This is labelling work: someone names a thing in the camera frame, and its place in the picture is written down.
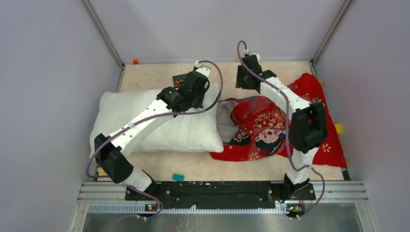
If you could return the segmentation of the white pillow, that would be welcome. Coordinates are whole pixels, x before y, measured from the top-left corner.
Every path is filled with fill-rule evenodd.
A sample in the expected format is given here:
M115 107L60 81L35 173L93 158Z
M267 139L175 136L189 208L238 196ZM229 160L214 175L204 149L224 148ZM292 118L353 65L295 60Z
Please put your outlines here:
M91 151L94 151L97 135L107 136L124 126L142 113L159 92L152 89L104 93L89 138ZM154 130L133 152L222 152L223 144L230 142L239 131L231 119L234 105L232 101L221 101L207 112L177 116Z

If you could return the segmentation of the red patterned pillowcase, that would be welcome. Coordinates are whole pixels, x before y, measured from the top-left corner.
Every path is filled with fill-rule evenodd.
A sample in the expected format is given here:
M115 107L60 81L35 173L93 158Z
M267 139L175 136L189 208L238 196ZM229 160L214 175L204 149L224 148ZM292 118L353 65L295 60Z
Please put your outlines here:
M320 82L315 76L304 73L288 87L302 99L325 106L328 137L319 147L313 164L346 168ZM264 96L219 101L217 130L223 141L223 151L210 152L210 156L221 161L251 161L276 154L287 157L285 117L284 112Z

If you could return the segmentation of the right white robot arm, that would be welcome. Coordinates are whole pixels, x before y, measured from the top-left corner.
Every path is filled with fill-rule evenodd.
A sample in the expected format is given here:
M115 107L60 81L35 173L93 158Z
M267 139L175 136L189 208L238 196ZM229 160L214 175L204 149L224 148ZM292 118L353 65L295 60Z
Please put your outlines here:
M256 54L239 59L237 87L254 89L270 99L285 114L285 142L291 167L284 177L283 192L297 199L309 184L309 170L328 129L326 110L310 103L283 84L271 70L262 71Z

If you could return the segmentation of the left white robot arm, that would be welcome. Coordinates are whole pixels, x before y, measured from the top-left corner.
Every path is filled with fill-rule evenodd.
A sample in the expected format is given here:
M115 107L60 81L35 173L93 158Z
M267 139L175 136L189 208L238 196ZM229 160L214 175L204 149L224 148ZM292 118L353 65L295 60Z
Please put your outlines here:
M174 87L162 89L152 103L119 130L95 140L94 160L115 184L134 187L144 200L155 194L154 180L143 170L134 167L127 157L154 130L178 115L188 114L191 108L202 108L209 89L210 68L201 66L184 74Z

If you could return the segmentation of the teal small block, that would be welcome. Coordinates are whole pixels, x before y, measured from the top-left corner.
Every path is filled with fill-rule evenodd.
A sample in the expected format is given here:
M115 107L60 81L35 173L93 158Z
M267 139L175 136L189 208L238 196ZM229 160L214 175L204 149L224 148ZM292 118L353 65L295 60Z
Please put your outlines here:
M183 182L185 179L184 175L181 174L173 174L172 175L172 180L177 181L177 182Z

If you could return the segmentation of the yellow small block right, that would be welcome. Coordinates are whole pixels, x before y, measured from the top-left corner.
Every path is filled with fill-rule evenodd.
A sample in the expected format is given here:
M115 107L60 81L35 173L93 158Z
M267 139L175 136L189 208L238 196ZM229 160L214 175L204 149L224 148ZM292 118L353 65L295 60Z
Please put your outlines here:
M336 129L337 134L343 133L343 128L340 124L335 124L335 129Z

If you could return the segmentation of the yellow small block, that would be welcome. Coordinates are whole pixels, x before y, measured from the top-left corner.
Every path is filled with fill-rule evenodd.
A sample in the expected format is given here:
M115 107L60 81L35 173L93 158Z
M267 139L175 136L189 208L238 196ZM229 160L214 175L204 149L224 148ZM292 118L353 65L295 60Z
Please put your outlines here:
M107 173L104 171L104 169L102 167L98 168L98 173L99 173L99 175L107 175Z
M337 134L343 133L343 128L340 124L335 124L335 129L336 129Z

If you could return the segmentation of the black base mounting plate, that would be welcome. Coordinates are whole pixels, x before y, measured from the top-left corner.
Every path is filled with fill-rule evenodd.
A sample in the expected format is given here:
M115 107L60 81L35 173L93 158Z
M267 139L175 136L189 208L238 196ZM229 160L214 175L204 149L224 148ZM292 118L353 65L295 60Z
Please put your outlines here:
M293 189L282 181L158 182L137 193L126 187L125 200L160 200L165 209L268 209L280 203L312 201L316 194L311 183Z

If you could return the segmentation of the yellow small block left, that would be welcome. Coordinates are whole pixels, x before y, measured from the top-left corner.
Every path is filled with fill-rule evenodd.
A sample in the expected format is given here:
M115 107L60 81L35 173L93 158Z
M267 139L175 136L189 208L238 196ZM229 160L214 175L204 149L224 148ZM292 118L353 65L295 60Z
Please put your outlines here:
M107 173L104 171L104 169L102 167L98 168L98 173L99 173L99 175L107 175Z

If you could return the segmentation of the aluminium front rail frame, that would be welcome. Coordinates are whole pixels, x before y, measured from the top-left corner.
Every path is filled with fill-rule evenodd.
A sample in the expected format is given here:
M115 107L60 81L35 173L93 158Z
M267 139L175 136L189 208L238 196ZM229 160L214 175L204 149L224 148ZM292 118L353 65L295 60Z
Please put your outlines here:
M119 213L148 217L162 214L280 214L300 218L310 204L353 205L359 227L378 232L365 186L361 181L312 181L286 193L281 181L158 182L154 198L112 182L84 182L69 228L83 230L88 213Z

